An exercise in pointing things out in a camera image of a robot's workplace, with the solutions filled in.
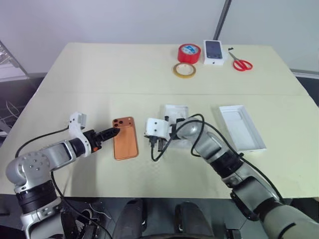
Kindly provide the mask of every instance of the phone case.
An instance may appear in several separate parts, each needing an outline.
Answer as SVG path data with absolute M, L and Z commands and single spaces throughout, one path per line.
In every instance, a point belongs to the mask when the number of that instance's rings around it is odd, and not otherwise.
M 133 117 L 114 119 L 113 127 L 121 129 L 113 138 L 114 158 L 123 160 L 137 157 L 139 150 Z

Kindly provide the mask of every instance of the wire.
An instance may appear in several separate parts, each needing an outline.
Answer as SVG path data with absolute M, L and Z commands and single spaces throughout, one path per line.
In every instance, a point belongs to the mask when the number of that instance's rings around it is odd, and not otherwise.
M 55 182 L 53 171 L 51 171 L 51 178 L 52 178 L 53 185 L 54 185 L 56 191 L 58 192 L 59 196 L 61 197 L 61 199 L 62 199 L 76 214 L 78 214 L 79 216 L 85 218 L 86 220 L 91 221 L 91 223 L 93 223 L 93 224 L 96 225 L 97 227 L 102 228 L 102 229 L 106 232 L 106 234 L 109 236 L 109 238 L 112 239 L 111 234 L 109 233 L 109 231 L 108 231 L 104 226 L 102 226 L 101 224 L 95 222 L 92 218 L 89 218 L 89 217 L 83 215 L 79 210 L 77 210 L 75 207 L 73 207 L 73 206 L 65 199 L 65 197 L 62 195 L 62 193 L 61 193 L 61 191 L 60 191 L 58 185 L 57 185 L 56 182 Z
M 8 102 L 10 103 L 10 105 L 18 112 L 17 114 L 19 115 L 20 114 L 20 111 L 10 102 L 10 101 L 5 101 L 5 106 L 6 108 L 8 109 L 8 111 L 11 113 L 12 116 L 16 117 L 16 118 L 19 118 L 19 116 L 16 116 L 9 108 L 8 106 Z
M 230 145 L 230 143 L 227 141 L 227 139 L 221 134 L 221 132 L 219 132 L 218 129 L 216 129 L 214 126 L 212 126 L 211 124 L 205 122 L 205 125 L 209 126 L 210 128 L 212 128 L 225 142 L 225 144 L 230 148 L 230 150 L 237 155 L 242 161 L 244 161 L 245 163 L 247 163 L 250 167 L 252 167 L 254 170 L 256 170 L 269 184 L 270 186 L 274 189 L 274 191 L 276 192 L 276 194 L 278 195 L 279 200 L 285 204 L 285 201 L 283 199 L 283 197 L 281 196 L 281 194 L 279 193 L 278 189 L 276 188 L 276 186 L 273 184 L 273 182 L 259 169 L 257 168 L 254 164 L 252 164 L 251 162 L 247 161 L 244 157 L 243 157 L 243 153 L 238 154 L 236 152 L 236 150 Z
M 103 213 L 103 212 L 99 212 L 99 211 L 96 211 L 93 207 L 92 207 L 92 205 L 89 203 L 89 206 L 90 206 L 90 208 L 93 210 L 93 212 L 96 212 L 96 213 L 99 213 L 99 214 L 102 214 L 102 215 L 104 215 L 105 217 L 107 217 L 108 219 L 112 219 L 109 215 L 107 215 L 106 213 Z
M 243 228 L 243 226 L 245 225 L 245 223 L 248 221 L 248 218 L 246 218 L 246 220 L 244 221 L 243 225 L 241 225 L 240 229 L 238 229 L 239 231 Z
M 8 119 L 8 118 L 10 118 L 10 117 L 12 117 L 12 116 L 6 116 L 6 117 L 4 117 L 4 118 L 1 118 L 0 120 L 4 121 L 5 119 Z
M 61 130 L 58 130 L 58 131 L 55 131 L 55 132 L 51 132 L 51 133 L 46 133 L 46 134 L 43 134 L 43 135 L 40 135 L 38 137 L 35 137 L 33 139 L 30 139 L 28 142 L 25 142 L 23 145 L 20 146 L 20 148 L 16 151 L 15 153 L 15 157 L 18 158 L 19 157 L 19 153 L 20 151 L 25 147 L 27 146 L 29 143 L 39 139 L 39 138 L 43 138 L 43 137 L 46 137 L 46 136 L 49 136 L 49 135 L 52 135 L 52 134 L 56 134 L 56 133 L 61 133 L 63 131 L 66 131 L 69 129 L 69 126 L 67 128 L 64 128 L 64 129 L 61 129 Z
M 194 144 L 193 144 L 193 146 L 192 146 L 192 148 L 191 148 L 191 150 L 190 150 L 190 153 L 191 153 L 191 155 L 193 155 L 193 156 L 195 156 L 195 157 L 200 157 L 200 155 L 194 154 L 193 151 L 194 151 L 194 148 L 195 148 L 195 146 L 197 145 L 197 143 L 198 143 L 200 137 L 202 136 L 202 134 L 203 134 L 203 132 L 204 132 L 204 126 L 205 126 L 205 125 L 203 124 L 203 122 L 205 122 L 205 119 L 204 119 L 204 116 L 203 116 L 202 114 L 195 114 L 195 115 L 192 115 L 192 116 L 190 116 L 190 117 L 196 117 L 196 116 L 200 116 L 200 117 L 201 117 L 201 119 L 202 119 L 202 121 L 201 121 L 201 122 L 202 122 L 202 126 L 201 126 L 201 129 L 200 129 L 199 135 L 198 135 L 197 139 L 195 140 L 195 142 L 194 142 Z M 154 158 L 154 147 L 151 147 L 151 159 L 152 159 L 154 162 L 157 162 L 157 161 L 162 157 L 162 155 L 165 153 L 165 151 L 167 150 L 168 146 L 169 146 L 170 143 L 172 142 L 172 139 L 175 138 L 175 136 L 177 135 L 177 132 L 178 132 L 182 127 L 184 127 L 184 125 L 186 125 L 186 124 L 188 124 L 188 122 L 182 124 L 182 125 L 171 135 L 171 137 L 170 137 L 170 139 L 168 140 L 167 144 L 164 146 L 164 148 L 162 149 L 162 151 L 159 153 L 159 155 L 158 155 L 156 158 Z
M 279 200 L 285 204 L 285 201 L 283 199 L 283 197 L 281 196 L 280 192 L 278 191 L 278 189 L 276 188 L 276 186 L 272 183 L 272 181 L 259 169 L 257 168 L 255 165 L 253 165 L 252 163 L 250 163 L 249 161 L 247 161 L 244 157 L 243 157 L 243 154 L 240 153 L 238 154 L 236 152 L 236 150 L 230 145 L 230 143 L 228 142 L 228 140 L 222 135 L 221 132 L 219 132 L 218 129 L 216 129 L 214 126 L 212 126 L 211 124 L 203 121 L 203 120 L 190 120 L 190 121 L 187 121 L 185 122 L 184 124 L 182 124 L 170 137 L 170 139 L 168 140 L 167 144 L 165 145 L 165 147 L 163 148 L 162 152 L 156 157 L 154 158 L 153 156 L 153 149 L 151 149 L 151 158 L 153 161 L 158 161 L 160 159 L 160 157 L 164 154 L 164 152 L 167 150 L 169 144 L 171 143 L 172 139 L 175 138 L 175 136 L 177 135 L 178 131 L 180 131 L 181 128 L 183 128 L 185 125 L 189 124 L 189 123 L 192 123 L 192 122 L 201 122 L 205 125 L 207 125 L 208 127 L 212 128 L 221 138 L 222 140 L 225 142 L 225 144 L 229 147 L 229 149 L 235 154 L 237 155 L 242 161 L 244 161 L 245 163 L 247 163 L 250 167 L 252 167 L 254 170 L 256 170 L 268 183 L 269 185 L 274 189 L 274 191 L 276 192 L 276 194 L 278 195 L 278 198 Z
M 204 132 L 205 119 L 204 119 L 204 116 L 202 114 L 195 114 L 195 115 L 192 115 L 191 117 L 196 117 L 196 116 L 200 116 L 201 117 L 201 128 L 200 128 L 200 132 L 199 132 L 199 135 L 198 135 L 197 139 L 195 140 L 193 146 L 190 149 L 190 154 L 195 156 L 195 157 L 201 157 L 199 154 L 194 154 L 194 149 L 195 149 L 195 146 L 197 145 L 200 137 L 202 136 L 202 134 Z

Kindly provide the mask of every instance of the tape roll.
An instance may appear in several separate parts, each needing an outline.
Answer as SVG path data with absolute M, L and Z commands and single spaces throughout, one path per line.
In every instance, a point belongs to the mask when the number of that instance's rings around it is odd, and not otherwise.
M 173 72 L 178 77 L 190 78 L 195 75 L 196 68 L 191 64 L 181 62 L 174 65 Z
M 178 48 L 177 59 L 179 62 L 186 62 L 194 64 L 198 61 L 200 56 L 200 47 L 194 44 L 183 44 Z

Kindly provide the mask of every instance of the white wall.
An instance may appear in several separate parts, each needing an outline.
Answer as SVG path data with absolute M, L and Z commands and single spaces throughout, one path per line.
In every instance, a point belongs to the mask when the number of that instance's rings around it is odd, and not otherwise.
M 219 40 L 272 45 L 291 69 L 318 72 L 319 0 L 233 0 Z
M 47 72 L 68 42 L 212 39 L 224 0 L 0 0 L 0 40 L 28 73 Z

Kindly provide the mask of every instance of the beige table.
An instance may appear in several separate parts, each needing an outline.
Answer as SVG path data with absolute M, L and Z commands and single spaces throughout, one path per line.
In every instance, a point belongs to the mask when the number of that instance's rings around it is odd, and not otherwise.
M 117 162 L 112 141 L 107 141 L 91 157 L 56 172 L 66 196 L 229 198 L 219 176 L 191 157 L 189 149 L 169 148 L 158 163 L 152 162 L 143 132 L 146 119 L 159 117 L 164 104 L 183 104 L 226 134 L 218 106 L 243 104 L 268 148 L 246 158 L 284 197 L 319 196 L 318 109 L 272 48 L 234 46 L 236 55 L 245 54 L 253 62 L 253 71 L 236 72 L 230 60 L 220 68 L 197 63 L 196 76 L 187 80 L 171 72 L 176 48 L 69 44 L 0 148 L 0 193 L 13 193 L 5 167 L 16 149 L 30 138 L 65 127 L 70 113 L 80 111 L 88 115 L 86 129 L 96 131 L 111 127 L 112 119 L 133 116 L 140 154 Z M 64 138 L 69 138 L 67 132 L 38 140 L 22 153 Z

